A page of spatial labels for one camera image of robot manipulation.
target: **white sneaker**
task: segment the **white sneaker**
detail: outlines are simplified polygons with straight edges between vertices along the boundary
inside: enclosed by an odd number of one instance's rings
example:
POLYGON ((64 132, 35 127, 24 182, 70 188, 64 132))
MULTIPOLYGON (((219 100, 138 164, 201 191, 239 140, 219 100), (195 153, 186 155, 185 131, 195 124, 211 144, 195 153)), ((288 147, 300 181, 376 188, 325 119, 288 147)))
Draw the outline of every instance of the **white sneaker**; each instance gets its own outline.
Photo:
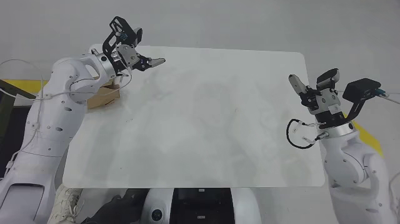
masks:
POLYGON ((67 188, 63 184, 56 192, 56 199, 47 224, 73 224, 78 215, 76 205, 82 189, 67 188))

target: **brown cardboard box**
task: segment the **brown cardboard box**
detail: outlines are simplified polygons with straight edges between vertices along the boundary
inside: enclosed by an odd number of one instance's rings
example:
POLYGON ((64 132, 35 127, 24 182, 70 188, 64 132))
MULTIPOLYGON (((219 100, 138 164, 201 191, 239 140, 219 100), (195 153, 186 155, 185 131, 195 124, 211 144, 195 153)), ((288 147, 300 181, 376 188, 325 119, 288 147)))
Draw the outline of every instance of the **brown cardboard box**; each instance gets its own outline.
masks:
POLYGON ((95 108, 98 106, 104 106, 107 104, 113 104, 116 99, 119 98, 119 91, 115 91, 111 94, 105 95, 105 96, 100 96, 99 94, 107 94, 110 93, 116 89, 119 88, 119 85, 116 85, 113 83, 112 80, 104 84, 101 88, 99 88, 99 91, 97 94, 95 94, 92 98, 89 98, 87 100, 87 108, 95 108))

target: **white tabletop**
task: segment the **white tabletop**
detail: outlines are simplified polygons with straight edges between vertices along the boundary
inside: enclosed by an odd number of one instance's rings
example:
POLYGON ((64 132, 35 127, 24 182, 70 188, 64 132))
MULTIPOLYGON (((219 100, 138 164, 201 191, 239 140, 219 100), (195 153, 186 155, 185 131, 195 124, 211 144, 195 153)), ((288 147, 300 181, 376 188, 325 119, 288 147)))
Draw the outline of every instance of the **white tabletop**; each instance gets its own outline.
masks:
MULTIPOLYGON (((288 81, 299 53, 139 46, 166 62, 134 71, 115 104, 89 110, 69 146, 70 188, 321 186, 318 144, 286 140, 313 122, 288 81)), ((315 130, 307 130, 309 137, 315 130)))

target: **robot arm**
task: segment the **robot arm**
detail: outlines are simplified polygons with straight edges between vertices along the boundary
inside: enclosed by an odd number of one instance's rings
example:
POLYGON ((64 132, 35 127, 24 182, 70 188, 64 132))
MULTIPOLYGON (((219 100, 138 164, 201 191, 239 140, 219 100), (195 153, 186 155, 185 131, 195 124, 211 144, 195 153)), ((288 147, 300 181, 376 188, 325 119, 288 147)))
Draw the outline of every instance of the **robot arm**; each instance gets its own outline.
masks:
POLYGON ((289 76, 289 81, 300 95, 301 103, 318 121, 319 134, 315 140, 321 140, 326 149, 324 167, 338 222, 397 223, 396 211, 391 209, 389 200, 385 162, 359 139, 359 131, 351 122, 366 100, 384 92, 379 89, 381 84, 367 78, 349 83, 343 98, 354 104, 345 118, 335 90, 335 83, 339 81, 338 69, 318 77, 316 89, 305 86, 294 74, 289 76), (361 187, 366 180, 370 181, 370 187, 361 187))
POLYGON ((0 181, 0 223, 47 223, 54 203, 54 176, 83 122, 86 100, 125 69, 145 71, 165 62, 136 52, 142 29, 132 30, 119 17, 110 27, 113 32, 103 44, 103 53, 92 49, 81 59, 54 63, 51 79, 43 87, 44 99, 35 101, 27 116, 22 148, 0 181), (96 70, 98 79, 86 65, 96 70))

